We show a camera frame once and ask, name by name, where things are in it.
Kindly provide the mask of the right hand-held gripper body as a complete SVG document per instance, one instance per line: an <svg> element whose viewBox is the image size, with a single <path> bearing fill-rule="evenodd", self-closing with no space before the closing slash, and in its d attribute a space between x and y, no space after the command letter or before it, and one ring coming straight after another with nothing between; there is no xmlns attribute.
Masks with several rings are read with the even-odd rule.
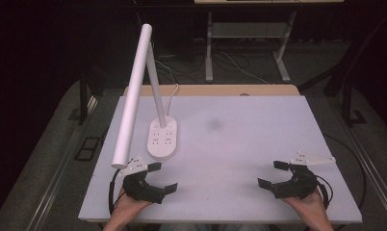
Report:
<svg viewBox="0 0 387 231"><path fill-rule="evenodd" d="M324 157L298 151L289 162L285 162L290 165L290 168L285 171L292 173L291 179L282 183L272 183L271 192L275 198L299 197L303 199L313 193L316 188L320 188L322 197L328 199L325 186L318 180L318 175L313 173L309 167L334 162L334 157Z"/></svg>

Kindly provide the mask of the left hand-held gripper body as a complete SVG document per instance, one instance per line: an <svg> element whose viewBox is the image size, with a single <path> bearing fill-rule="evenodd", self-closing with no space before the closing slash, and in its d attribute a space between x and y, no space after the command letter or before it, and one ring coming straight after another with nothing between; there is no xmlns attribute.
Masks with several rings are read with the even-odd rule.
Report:
<svg viewBox="0 0 387 231"><path fill-rule="evenodd" d="M127 167L119 172L123 178L122 188L129 197L136 200L161 204L166 196L165 189L151 186L146 182L148 165L142 155L130 160Z"/></svg>

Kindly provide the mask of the white desk lamp with socket base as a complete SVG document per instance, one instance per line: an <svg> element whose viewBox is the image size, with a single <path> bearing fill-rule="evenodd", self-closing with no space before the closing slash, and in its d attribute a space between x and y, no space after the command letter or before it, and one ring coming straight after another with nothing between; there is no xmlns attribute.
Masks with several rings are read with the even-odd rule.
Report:
<svg viewBox="0 0 387 231"><path fill-rule="evenodd" d="M157 160L170 158L176 151L177 122L166 114L163 106L160 85L157 76L153 48L151 43L152 26L143 24L132 67L124 110L121 116L112 167L127 168L137 118L142 79L148 71L157 117L151 122L148 132L147 150Z"/></svg>

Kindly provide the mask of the person's left hand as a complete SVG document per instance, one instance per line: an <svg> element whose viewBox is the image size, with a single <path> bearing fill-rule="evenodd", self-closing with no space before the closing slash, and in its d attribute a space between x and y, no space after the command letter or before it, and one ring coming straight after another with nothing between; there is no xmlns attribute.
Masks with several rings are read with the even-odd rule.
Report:
<svg viewBox="0 0 387 231"><path fill-rule="evenodd" d="M120 224L128 224L149 205L151 205L151 202L129 197L125 190L121 189L112 213L112 220Z"/></svg>

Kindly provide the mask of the person's right hand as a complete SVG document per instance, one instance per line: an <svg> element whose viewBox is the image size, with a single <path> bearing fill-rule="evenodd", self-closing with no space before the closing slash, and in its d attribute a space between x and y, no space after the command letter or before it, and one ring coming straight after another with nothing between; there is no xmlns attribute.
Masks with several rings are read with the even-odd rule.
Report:
<svg viewBox="0 0 387 231"><path fill-rule="evenodd" d="M306 224L306 220L312 217L327 217L323 206L323 199L318 190L300 199L297 197L283 198L283 201L289 204Z"/></svg>

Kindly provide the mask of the black metal stand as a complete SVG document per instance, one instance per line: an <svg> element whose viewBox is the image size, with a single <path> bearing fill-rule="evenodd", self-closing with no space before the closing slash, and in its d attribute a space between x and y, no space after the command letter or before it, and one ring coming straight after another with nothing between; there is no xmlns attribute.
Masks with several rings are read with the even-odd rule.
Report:
<svg viewBox="0 0 387 231"><path fill-rule="evenodd" d="M365 19L366 15L363 10L358 10L354 14L349 26L349 31L352 33L351 42L341 60L328 70L297 87L299 92L303 92L327 79L328 82L323 89L325 96L335 97L342 90L341 116L349 127L364 122L364 118L360 114L356 118L351 117L352 86L348 78L363 52L363 44L368 33Z"/></svg>
<svg viewBox="0 0 387 231"><path fill-rule="evenodd" d="M77 120L83 125L89 114L89 101L93 96L101 96L105 89L105 77L97 66L83 70L79 78L79 108L72 111L69 120Z"/></svg>

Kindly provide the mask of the black rectangular floor frame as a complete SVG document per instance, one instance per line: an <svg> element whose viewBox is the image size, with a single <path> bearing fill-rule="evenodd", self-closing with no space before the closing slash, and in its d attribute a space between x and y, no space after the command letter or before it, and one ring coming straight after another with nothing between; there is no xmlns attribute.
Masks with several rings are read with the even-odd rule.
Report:
<svg viewBox="0 0 387 231"><path fill-rule="evenodd" d="M76 153L74 159L76 161L81 162L91 161L96 152L99 142L100 139L98 137L86 137L83 140L83 143L79 148L78 152Z"/></svg>

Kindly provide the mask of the aluminium floor rail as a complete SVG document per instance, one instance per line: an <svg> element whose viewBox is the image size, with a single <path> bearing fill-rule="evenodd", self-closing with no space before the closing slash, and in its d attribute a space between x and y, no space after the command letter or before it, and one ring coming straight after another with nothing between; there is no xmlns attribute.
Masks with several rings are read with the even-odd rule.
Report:
<svg viewBox="0 0 387 231"><path fill-rule="evenodd" d="M363 190L361 200L358 203L359 208L361 208L366 202L370 202L368 197L368 188L372 187L372 190L375 192L380 204L387 213L387 181L383 177L380 169L376 166L375 159L378 157L378 154L372 157L370 152L365 148L364 143L358 138L358 135L353 128L343 121L341 121L340 124L345 130L349 142L352 144L352 154L365 175L364 183L366 184L366 187Z"/></svg>
<svg viewBox="0 0 387 231"><path fill-rule="evenodd" d="M39 199L25 231L40 231L65 179L66 169L84 135L87 120L82 112L93 113L96 99L66 95L47 125L28 162L31 183L38 184Z"/></svg>

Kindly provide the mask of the grey metal desk frame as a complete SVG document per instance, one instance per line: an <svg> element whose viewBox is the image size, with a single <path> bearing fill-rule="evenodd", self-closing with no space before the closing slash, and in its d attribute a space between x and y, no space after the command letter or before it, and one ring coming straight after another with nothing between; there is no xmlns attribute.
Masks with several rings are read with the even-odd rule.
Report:
<svg viewBox="0 0 387 231"><path fill-rule="evenodd" d="M205 81L214 81L212 41L213 39L281 39L280 47L272 53L280 77L290 83L291 77L283 61L295 19L296 12L289 14L286 22L216 22L213 14L207 15L207 38L205 55Z"/></svg>

